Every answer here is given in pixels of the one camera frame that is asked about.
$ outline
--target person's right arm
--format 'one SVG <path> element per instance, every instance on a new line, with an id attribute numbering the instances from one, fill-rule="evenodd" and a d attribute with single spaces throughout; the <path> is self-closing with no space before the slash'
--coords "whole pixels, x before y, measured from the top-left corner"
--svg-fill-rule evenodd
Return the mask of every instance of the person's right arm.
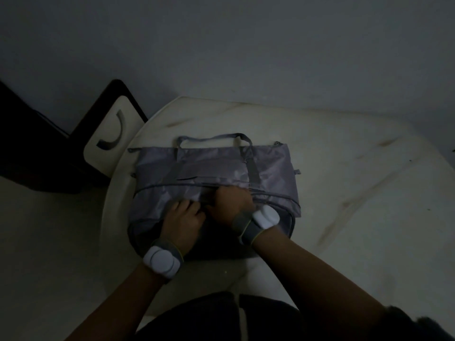
<path id="1" fill-rule="evenodd" d="M 230 226 L 237 213 L 254 209 L 254 204 L 248 190 L 221 187 L 215 206 L 208 209 L 215 220 Z M 365 339 L 386 313 L 375 298 L 295 244 L 276 226 L 262 232 L 253 249 L 270 266 L 299 310 L 333 336 Z"/>

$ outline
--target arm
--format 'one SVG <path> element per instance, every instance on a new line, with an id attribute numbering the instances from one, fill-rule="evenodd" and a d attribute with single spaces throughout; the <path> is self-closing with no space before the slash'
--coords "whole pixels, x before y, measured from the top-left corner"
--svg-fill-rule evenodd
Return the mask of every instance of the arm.
<path id="1" fill-rule="evenodd" d="M 200 204 L 176 202 L 166 214 L 161 238 L 172 242 L 185 256 L 196 242 L 205 220 Z M 66 341 L 121 341 L 136 332 L 142 317 L 166 279 L 139 264 L 123 283 L 78 326 Z"/>
<path id="2" fill-rule="evenodd" d="M 246 189 L 221 187 L 209 211 L 219 223 L 231 225 L 240 211 L 254 208 Z M 299 310 L 331 334 L 366 338 L 385 314 L 385 307 L 376 299 L 276 227 L 258 235 L 253 249 L 270 266 Z"/>

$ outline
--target marble tabletop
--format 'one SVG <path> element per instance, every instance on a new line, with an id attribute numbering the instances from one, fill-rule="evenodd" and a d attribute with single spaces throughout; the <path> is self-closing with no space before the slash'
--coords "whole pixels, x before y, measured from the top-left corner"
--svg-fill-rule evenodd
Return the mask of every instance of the marble tabletop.
<path id="1" fill-rule="evenodd" d="M 455 172 L 426 139 L 408 124 L 365 114 L 178 98 L 129 147 L 236 132 L 254 144 L 288 145 L 302 173 L 294 242 L 381 303 L 428 315 L 455 333 Z M 223 139 L 186 147 L 231 145 Z M 137 153 L 122 155 L 105 199 L 100 256 L 108 293 L 141 260 L 127 236 L 136 159 Z M 147 313 L 223 290 L 292 304 L 262 259 L 213 260 L 186 263 Z"/>

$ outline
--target bag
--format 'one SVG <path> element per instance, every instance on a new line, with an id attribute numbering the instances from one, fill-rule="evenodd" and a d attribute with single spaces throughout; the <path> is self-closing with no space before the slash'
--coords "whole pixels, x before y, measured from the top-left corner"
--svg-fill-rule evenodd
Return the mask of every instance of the bag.
<path id="1" fill-rule="evenodd" d="M 185 140 L 240 137 L 249 146 L 220 148 L 181 148 Z M 167 207 L 181 199 L 212 204 L 219 186 L 249 188 L 256 205 L 270 205 L 280 215 L 279 228 L 290 237 L 295 218 L 300 217 L 295 174 L 287 145 L 253 146 L 241 133 L 210 139 L 188 136 L 177 138 L 177 148 L 144 147 L 136 163 L 136 192 L 129 212 L 128 236 L 143 257 L 152 241 L 159 237 Z M 215 224 L 206 213 L 200 236 L 187 260 L 235 259 L 254 257 L 255 252 L 239 243 L 228 227 Z"/>

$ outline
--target person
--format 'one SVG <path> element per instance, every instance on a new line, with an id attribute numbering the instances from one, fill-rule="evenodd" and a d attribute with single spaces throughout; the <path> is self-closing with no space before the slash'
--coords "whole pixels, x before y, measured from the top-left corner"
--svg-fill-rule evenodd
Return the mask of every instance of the person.
<path id="1" fill-rule="evenodd" d="M 198 202 L 182 200 L 164 218 L 160 238 L 171 242 L 183 256 L 194 246 L 206 218 L 200 207 Z M 214 206 L 207 206 L 213 219 L 227 227 L 239 213 L 254 209 L 248 190 L 234 186 L 218 188 Z M 261 232 L 252 247 L 298 309 L 243 295 L 243 314 L 233 294 L 221 292 L 177 306 L 136 333 L 154 296 L 167 282 L 139 264 L 66 340 L 453 340 L 429 318 L 413 322 L 401 310 L 383 306 L 277 227 Z"/>

